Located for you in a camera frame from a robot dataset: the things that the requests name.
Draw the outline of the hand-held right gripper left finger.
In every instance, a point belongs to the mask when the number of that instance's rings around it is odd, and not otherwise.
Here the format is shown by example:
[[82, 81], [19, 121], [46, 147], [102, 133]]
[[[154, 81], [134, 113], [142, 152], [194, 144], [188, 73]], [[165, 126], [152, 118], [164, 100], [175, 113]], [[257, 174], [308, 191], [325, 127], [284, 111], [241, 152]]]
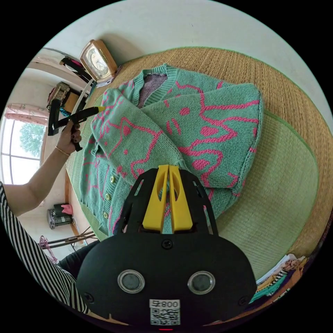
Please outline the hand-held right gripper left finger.
[[142, 226], [148, 231], [162, 231], [167, 197], [169, 165], [158, 167]]

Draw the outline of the person's left hand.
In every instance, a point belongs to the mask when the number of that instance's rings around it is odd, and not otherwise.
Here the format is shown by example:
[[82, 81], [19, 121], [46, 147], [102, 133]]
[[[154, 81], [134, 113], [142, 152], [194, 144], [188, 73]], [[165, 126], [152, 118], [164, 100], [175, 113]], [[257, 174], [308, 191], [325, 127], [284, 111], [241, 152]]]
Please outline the person's left hand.
[[63, 128], [58, 139], [56, 149], [66, 156], [70, 156], [75, 150], [75, 144], [81, 141], [80, 125], [76, 125], [72, 120], [69, 120]]

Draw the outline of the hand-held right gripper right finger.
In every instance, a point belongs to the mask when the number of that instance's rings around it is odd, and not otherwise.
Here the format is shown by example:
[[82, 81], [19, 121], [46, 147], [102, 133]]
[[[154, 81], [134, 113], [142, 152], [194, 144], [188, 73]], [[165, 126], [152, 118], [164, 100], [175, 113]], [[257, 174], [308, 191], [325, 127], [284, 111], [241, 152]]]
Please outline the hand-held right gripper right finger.
[[177, 166], [169, 166], [169, 188], [172, 232], [190, 231], [193, 222]]

